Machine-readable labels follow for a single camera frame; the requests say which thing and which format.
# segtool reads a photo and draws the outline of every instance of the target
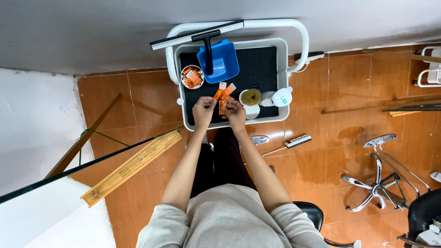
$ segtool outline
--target hand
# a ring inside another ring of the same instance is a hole
[[[211,122],[211,116],[213,116],[213,110],[214,106],[216,106],[216,102],[216,100],[213,101],[213,97],[200,97],[193,106],[193,118],[197,129],[204,132],[207,131],[208,125],[210,125]]]
[[[242,104],[237,100],[228,99],[228,107],[230,109],[223,108],[226,116],[222,118],[228,118],[230,126],[235,133],[246,132],[245,130],[245,109]]]

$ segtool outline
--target stainless steel bowl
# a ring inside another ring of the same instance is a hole
[[[194,88],[190,88],[190,87],[188,87],[187,86],[187,84],[185,84],[185,82],[184,82],[184,80],[183,80],[183,77],[185,77],[185,75],[184,75],[184,71],[186,71],[188,68],[191,68],[191,69],[193,69],[193,70],[197,70],[198,72],[199,72],[199,75],[201,76],[201,83],[198,85],[198,86],[196,86],[196,87],[194,87]],[[200,87],[202,87],[202,84],[205,82],[205,76],[204,76],[204,72],[202,71],[202,69],[201,68],[199,68],[198,66],[195,66],[195,65],[188,65],[188,66],[186,66],[186,67],[184,67],[184,69],[181,71],[181,83],[184,85],[184,87],[186,87],[187,89],[190,89],[190,90],[197,90],[197,89],[199,89]]]

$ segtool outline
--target black rubber mat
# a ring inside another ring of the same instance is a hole
[[[251,49],[237,49],[236,50],[237,61],[239,63],[239,74],[235,77],[228,79],[227,87],[230,83],[236,85],[236,89],[231,96],[238,100],[239,94],[243,90],[256,88],[260,92],[277,91],[277,48],[276,47],[264,47],[264,48],[251,48]],[[197,53],[182,53],[179,57],[181,61],[181,70],[187,65],[199,64]],[[193,112],[191,109],[201,96],[213,97],[219,88],[218,83],[204,82],[201,88],[197,90],[190,90],[184,88],[186,111],[188,117],[188,123],[194,125]],[[261,107],[260,113],[257,118],[274,117],[279,115],[279,108]],[[214,108],[213,117],[211,123],[226,122],[226,119],[222,119],[219,115],[219,105]]]

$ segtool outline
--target black pants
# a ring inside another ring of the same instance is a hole
[[[238,184],[257,190],[243,164],[239,142],[231,128],[221,128],[217,131],[214,153],[208,144],[201,145],[190,198],[223,184]]]

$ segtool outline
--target orange tiled floor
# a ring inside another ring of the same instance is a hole
[[[386,50],[410,53],[417,47]],[[370,202],[362,211],[355,206],[366,191],[340,179],[345,173],[361,180],[373,180],[375,164],[371,148],[363,144],[376,136],[396,133],[398,139],[386,148],[434,188],[441,185],[429,173],[441,170],[441,117],[438,112],[390,117],[380,108],[321,115],[322,110],[381,105],[393,98],[415,96],[439,98],[441,88],[411,85],[428,64],[416,60],[360,52],[335,53],[312,61],[302,73],[293,73],[293,101],[289,117],[282,122],[248,125],[250,135],[267,135],[271,141],[257,146],[262,152],[282,147],[285,140],[302,134],[312,141],[266,157],[292,200],[317,204],[325,213],[321,232],[329,239],[349,242],[360,239],[363,247],[402,247],[395,237],[407,232],[406,211],[384,210]],[[166,69],[118,71],[111,75],[81,77],[78,88],[86,122],[90,125],[118,93],[120,101],[99,127],[99,131],[126,144],[134,144],[182,125],[182,113],[175,100],[178,87]],[[209,138],[215,133],[209,131]],[[118,248],[134,247],[160,202],[162,192],[178,163],[189,132],[154,162],[109,194],[105,200]],[[95,157],[123,148],[123,145],[93,134]],[[102,180],[136,151],[127,151],[75,173],[72,177],[89,186]],[[406,194],[413,194],[405,187]]]

